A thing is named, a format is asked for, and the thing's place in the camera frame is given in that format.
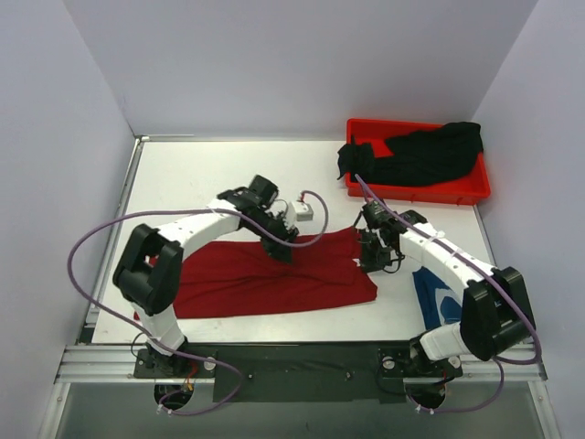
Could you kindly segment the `red t shirt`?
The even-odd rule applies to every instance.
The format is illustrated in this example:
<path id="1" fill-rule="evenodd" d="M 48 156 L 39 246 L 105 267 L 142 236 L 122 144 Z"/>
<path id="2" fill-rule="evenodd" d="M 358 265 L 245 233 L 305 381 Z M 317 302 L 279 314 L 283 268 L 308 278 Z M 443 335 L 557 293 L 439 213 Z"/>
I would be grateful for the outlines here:
<path id="1" fill-rule="evenodd" d="M 272 259 L 259 242 L 213 241 L 189 256 L 174 301 L 179 319 L 308 312 L 374 301 L 378 287 L 357 265 L 358 232 L 328 232 Z"/>

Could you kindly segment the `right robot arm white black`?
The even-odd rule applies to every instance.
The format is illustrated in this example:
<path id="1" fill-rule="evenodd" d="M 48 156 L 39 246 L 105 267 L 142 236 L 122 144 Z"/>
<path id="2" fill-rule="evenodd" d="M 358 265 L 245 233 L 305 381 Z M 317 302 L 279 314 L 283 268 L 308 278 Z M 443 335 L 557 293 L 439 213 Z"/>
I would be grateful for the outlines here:
<path id="1" fill-rule="evenodd" d="M 435 275 L 460 306 L 453 320 L 441 317 L 409 342 L 408 363 L 429 374 L 441 361 L 472 355 L 481 361 L 501 359 L 503 352 L 537 339 L 536 324 L 522 274 L 483 262 L 445 238 L 415 210 L 401 214 L 375 200 L 366 202 L 359 218 L 366 227 L 361 266 L 381 271 L 412 259 Z"/>

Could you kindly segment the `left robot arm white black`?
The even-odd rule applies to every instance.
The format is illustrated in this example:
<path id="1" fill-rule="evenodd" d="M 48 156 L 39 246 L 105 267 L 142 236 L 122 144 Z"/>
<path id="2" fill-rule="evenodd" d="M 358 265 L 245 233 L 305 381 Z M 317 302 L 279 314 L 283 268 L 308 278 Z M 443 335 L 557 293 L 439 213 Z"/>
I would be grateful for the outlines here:
<path id="1" fill-rule="evenodd" d="M 215 239 L 245 228 L 261 238 L 262 249 L 272 259 L 292 260 L 290 247 L 261 232 L 288 242 L 299 234 L 295 222 L 303 209 L 289 201 L 283 210 L 270 212 L 278 194 L 269 179 L 255 176 L 246 187 L 217 194 L 207 204 L 209 213 L 192 214 L 158 228 L 140 224 L 133 229 L 112 281 L 132 304 L 143 327 L 165 345 L 156 354 L 155 366 L 166 376 L 179 376 L 188 363 L 188 341 L 173 306 L 186 258 Z"/>

